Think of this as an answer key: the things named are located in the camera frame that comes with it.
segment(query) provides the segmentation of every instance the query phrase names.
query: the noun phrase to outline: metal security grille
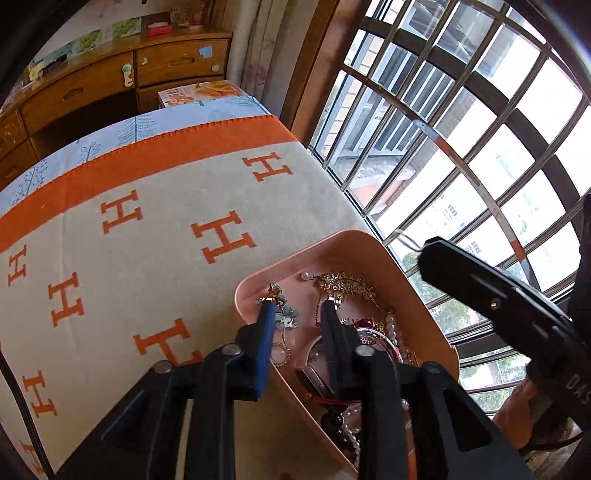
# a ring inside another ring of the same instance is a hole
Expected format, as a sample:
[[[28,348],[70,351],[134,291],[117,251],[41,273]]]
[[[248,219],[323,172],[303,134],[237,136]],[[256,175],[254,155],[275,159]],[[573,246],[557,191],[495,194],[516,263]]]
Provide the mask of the metal security grille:
[[[461,355],[470,358],[460,381],[491,414],[527,358],[423,282],[416,253],[397,238],[442,236],[550,297],[564,294],[591,187],[589,128],[568,67],[502,0],[374,0],[314,132],[310,151],[451,343],[480,345]]]

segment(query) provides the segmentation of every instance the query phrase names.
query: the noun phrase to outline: wire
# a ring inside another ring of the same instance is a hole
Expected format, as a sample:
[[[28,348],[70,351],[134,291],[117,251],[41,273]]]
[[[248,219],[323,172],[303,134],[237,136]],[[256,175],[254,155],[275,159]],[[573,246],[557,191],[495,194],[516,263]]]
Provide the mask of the wire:
[[[27,428],[27,432],[31,438],[31,443],[33,444],[33,448],[35,449],[39,463],[45,470],[48,480],[51,480],[54,478],[55,473],[53,472],[53,468],[49,463],[49,459],[47,458],[43,444],[41,444],[41,439],[39,438],[39,434],[35,428],[35,422],[33,421],[33,417],[29,411],[27,401],[25,400],[25,397],[18,386],[17,379],[14,376],[14,373],[12,373],[12,370],[10,369],[10,366],[8,365],[8,362],[4,358],[2,352],[0,352],[0,372],[8,384],[8,388],[10,388],[14,400],[17,402],[18,409],[21,412],[22,420],[25,423],[25,427]]]
[[[540,450],[540,451],[550,451],[550,450],[558,450],[559,448],[568,447],[572,445],[574,442],[580,440],[583,437],[583,432],[579,432],[574,437],[571,437],[567,440],[563,440],[562,442],[556,443],[529,443],[525,445],[524,449],[526,450]]]

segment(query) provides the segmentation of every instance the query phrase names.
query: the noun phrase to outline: wooden cabinet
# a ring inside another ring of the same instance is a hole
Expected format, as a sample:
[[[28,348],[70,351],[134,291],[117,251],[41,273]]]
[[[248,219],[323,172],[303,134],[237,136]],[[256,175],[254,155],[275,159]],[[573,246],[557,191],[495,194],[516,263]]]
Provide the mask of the wooden cabinet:
[[[191,77],[223,76],[229,40],[192,40],[137,50],[139,86]]]
[[[138,90],[138,107],[140,113],[153,112],[160,108],[158,92],[168,90],[169,88],[181,87],[183,85],[192,85],[200,82],[213,82],[223,80],[223,75],[217,77],[198,77],[191,79],[175,80],[174,82],[159,83],[150,87],[140,88]]]
[[[25,140],[0,160],[0,190],[35,163],[37,163],[37,156],[29,140]]]
[[[123,73],[124,66],[133,67],[133,64],[133,52],[123,53],[84,67],[45,87],[21,107],[29,134],[96,100],[133,89],[133,82],[125,86]]]
[[[14,110],[0,119],[0,158],[6,156],[14,147],[27,139],[21,115]]]

